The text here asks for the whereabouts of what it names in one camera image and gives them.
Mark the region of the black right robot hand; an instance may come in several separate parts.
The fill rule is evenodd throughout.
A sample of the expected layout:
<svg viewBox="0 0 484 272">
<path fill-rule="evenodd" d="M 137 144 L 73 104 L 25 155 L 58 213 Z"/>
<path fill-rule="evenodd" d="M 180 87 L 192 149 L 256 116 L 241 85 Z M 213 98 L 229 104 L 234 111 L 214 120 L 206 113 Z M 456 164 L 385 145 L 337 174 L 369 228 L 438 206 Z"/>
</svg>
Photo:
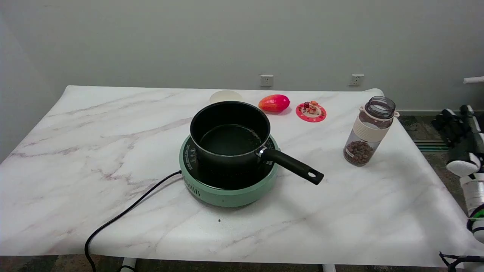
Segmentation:
<svg viewBox="0 0 484 272">
<path fill-rule="evenodd" d="M 449 149 L 446 168 L 458 177 L 483 173 L 483 115 L 477 115 L 470 105 L 462 105 L 456 115 L 444 109 L 431 121 Z"/>
</svg>

